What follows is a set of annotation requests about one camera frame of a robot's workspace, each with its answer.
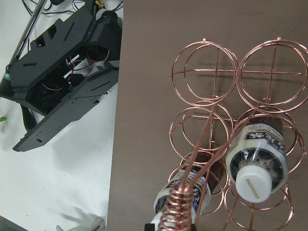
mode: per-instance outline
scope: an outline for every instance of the bottle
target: bottle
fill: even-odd
[[[266,201],[288,179],[281,120],[270,116],[252,118],[231,142],[226,165],[243,199],[251,203]]]
[[[207,162],[209,161],[210,158],[211,158],[210,153],[199,152],[197,154],[195,162]],[[155,230],[157,230],[157,225],[159,224],[160,217],[162,216],[162,209],[169,195],[169,190],[172,185],[179,184],[181,182],[185,169],[186,168],[180,169],[175,174],[175,176],[170,180],[170,182],[168,182],[162,188],[162,190],[158,193],[156,197],[156,200],[154,203],[154,211],[156,213],[156,216],[151,222],[155,224]],[[217,177],[217,179],[221,180],[223,176],[223,169],[224,169],[224,166],[222,165],[222,163],[217,161],[211,166],[210,171]],[[200,170],[200,167],[193,166],[191,172],[189,173],[188,180],[192,179],[199,170]],[[193,186],[194,195],[193,195],[193,202],[192,202],[192,223],[194,223],[198,207],[201,206],[200,212],[203,213],[210,201],[211,193],[214,191],[215,187],[218,185],[217,179],[212,174],[209,174],[205,196],[202,201],[202,204],[200,205],[201,193],[202,193],[202,189],[205,183],[205,178],[206,178],[206,173]]]

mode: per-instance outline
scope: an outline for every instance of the white surface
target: white surface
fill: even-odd
[[[34,5],[26,0],[31,9]],[[118,1],[105,1],[110,8]],[[71,10],[71,1],[50,12]],[[0,1],[0,69],[4,74],[30,18],[21,0]],[[123,17],[123,9],[117,11]],[[31,36],[40,35],[60,17],[42,15]],[[79,121],[45,146],[17,153],[24,136],[20,106],[0,99],[0,215],[30,231],[90,227],[96,216],[107,218],[117,85]]]
[[[258,166],[245,166],[237,173],[236,190],[239,195],[252,203],[266,201],[271,192],[270,174]]]

